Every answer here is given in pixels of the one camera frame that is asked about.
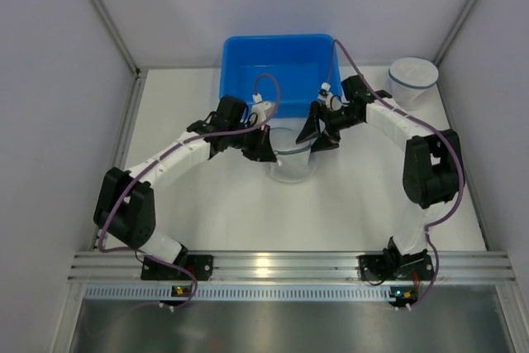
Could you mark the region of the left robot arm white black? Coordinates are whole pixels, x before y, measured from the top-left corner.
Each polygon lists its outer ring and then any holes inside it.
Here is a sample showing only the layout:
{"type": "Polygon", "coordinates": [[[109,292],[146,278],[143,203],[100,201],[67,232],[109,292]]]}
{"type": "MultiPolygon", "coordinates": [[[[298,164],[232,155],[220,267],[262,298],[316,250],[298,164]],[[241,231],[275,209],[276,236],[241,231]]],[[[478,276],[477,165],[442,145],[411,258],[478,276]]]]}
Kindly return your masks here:
{"type": "Polygon", "coordinates": [[[129,169],[113,167],[105,173],[93,220],[99,229],[98,249],[107,236],[121,242],[121,250],[140,251],[149,259],[185,273],[188,250],[157,226],[155,191],[169,187],[191,168],[224,150],[239,150],[254,162],[274,163],[269,121],[276,102],[256,94],[255,104],[229,95],[203,120],[193,122],[172,144],[129,169]]]}

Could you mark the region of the white mesh laundry bag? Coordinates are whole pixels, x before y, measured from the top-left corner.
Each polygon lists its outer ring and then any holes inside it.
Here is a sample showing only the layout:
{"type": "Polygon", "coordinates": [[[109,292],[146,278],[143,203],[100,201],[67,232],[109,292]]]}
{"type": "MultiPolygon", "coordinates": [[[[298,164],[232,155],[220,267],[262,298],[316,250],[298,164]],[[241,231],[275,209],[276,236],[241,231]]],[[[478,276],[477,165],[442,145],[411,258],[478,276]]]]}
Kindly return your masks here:
{"type": "Polygon", "coordinates": [[[313,140],[296,142],[298,133],[286,127],[273,127],[270,143],[276,162],[269,165],[268,176],[281,183],[296,184],[311,178],[317,170],[317,157],[312,154],[313,140]]]}
{"type": "Polygon", "coordinates": [[[408,56],[389,66],[388,78],[395,102],[405,110],[413,110],[422,105],[423,95],[436,86],[439,71],[429,60],[408,56]]]}

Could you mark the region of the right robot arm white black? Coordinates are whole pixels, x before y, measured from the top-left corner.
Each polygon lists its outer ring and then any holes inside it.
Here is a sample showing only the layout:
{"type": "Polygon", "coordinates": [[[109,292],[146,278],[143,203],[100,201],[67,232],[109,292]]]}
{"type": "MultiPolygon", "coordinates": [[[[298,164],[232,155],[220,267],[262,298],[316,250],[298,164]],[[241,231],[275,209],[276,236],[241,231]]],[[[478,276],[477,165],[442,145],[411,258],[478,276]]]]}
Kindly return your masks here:
{"type": "Polygon", "coordinates": [[[311,142],[313,153],[334,150],[341,131],[367,124],[403,151],[407,214],[380,254],[360,257],[360,277],[372,285],[395,279],[429,280],[434,269],[427,233],[433,223],[453,213],[443,208],[458,198],[465,185],[460,139],[451,129],[439,131],[415,121],[390,102],[389,93],[369,89],[358,75],[343,80],[341,87],[344,96],[339,98],[328,83],[322,84],[296,142],[311,142]]]}

